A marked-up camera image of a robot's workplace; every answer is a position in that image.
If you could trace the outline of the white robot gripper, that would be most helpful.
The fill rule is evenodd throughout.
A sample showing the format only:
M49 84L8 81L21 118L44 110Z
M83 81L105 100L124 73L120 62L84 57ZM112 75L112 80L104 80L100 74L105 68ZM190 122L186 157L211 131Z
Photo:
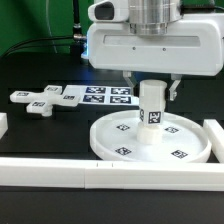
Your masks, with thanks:
M94 23L88 31L88 56L97 69L122 70L136 94L132 71L173 73L169 100L177 97L183 75L215 76L224 66L224 13L187 14L167 33L138 36L127 23Z

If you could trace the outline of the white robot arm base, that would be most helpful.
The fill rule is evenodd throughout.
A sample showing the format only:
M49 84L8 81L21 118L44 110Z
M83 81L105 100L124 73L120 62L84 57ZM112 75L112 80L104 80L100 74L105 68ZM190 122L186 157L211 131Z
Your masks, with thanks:
M127 23L132 34L158 36L167 33L168 25L181 20L187 14L211 14L204 9L194 10L183 6L181 0L128 0L129 19Z

